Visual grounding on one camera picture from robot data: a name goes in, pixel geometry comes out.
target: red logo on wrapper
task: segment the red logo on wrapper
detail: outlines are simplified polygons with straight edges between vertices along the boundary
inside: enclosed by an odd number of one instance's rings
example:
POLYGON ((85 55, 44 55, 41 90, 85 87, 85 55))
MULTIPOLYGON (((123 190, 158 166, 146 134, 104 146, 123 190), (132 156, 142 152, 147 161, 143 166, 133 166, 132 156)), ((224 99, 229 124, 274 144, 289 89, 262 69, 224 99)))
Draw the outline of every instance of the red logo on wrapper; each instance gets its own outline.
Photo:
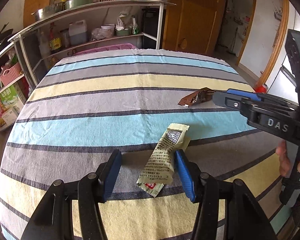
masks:
POLYGON ((145 183, 145 185, 147 187, 149 187, 150 189, 153 189, 155 187, 156 183, 145 183))

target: human hand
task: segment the human hand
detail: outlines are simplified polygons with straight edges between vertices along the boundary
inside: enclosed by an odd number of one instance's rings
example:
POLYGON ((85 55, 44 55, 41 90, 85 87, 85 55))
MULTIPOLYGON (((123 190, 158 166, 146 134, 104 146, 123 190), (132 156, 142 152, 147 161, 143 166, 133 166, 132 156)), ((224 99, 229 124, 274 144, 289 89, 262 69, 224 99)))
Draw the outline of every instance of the human hand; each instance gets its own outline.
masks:
MULTIPOLYGON (((287 157, 287 143, 285 140, 281 141, 277 146, 275 153, 279 156, 281 176, 286 176, 291 168, 290 160, 287 157)), ((298 171, 300 172, 300 162, 298 164, 298 171)))

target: qr code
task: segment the qr code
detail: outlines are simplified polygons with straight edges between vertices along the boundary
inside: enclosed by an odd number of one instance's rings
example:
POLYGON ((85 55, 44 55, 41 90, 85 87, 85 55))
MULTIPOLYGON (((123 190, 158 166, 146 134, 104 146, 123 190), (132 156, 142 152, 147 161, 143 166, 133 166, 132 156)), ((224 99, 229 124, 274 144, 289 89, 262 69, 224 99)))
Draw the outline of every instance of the qr code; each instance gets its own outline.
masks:
POLYGON ((169 141, 172 141, 173 143, 177 143, 177 141, 178 141, 180 135, 181 135, 181 131, 170 130, 170 131, 167 133, 166 138, 167 138, 169 141))

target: metal pot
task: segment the metal pot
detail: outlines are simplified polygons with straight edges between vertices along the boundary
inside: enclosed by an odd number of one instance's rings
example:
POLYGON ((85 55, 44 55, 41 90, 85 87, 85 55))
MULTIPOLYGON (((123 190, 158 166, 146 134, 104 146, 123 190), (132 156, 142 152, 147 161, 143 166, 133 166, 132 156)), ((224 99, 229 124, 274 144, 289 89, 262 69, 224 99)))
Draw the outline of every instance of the metal pot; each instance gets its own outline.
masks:
POLYGON ((68 0, 66 1, 66 10, 89 3, 93 3, 93 0, 68 0))
POLYGON ((39 9, 36 12, 32 13, 34 15, 34 18, 36 21, 43 20, 45 18, 48 18, 49 16, 61 12, 63 9, 63 3, 54 3, 52 5, 48 5, 45 8, 39 9))

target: beige snack wrapper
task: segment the beige snack wrapper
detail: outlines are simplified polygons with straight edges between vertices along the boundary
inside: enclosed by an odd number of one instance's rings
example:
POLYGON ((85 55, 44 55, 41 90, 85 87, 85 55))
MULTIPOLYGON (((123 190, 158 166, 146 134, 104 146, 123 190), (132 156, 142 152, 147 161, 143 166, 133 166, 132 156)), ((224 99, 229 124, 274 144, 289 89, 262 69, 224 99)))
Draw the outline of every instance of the beige snack wrapper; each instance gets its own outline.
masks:
POLYGON ((186 137, 189 125, 172 123, 161 136, 146 166, 141 172, 137 185, 156 196, 163 184, 172 183, 174 173, 174 151, 186 150, 190 138, 186 137))

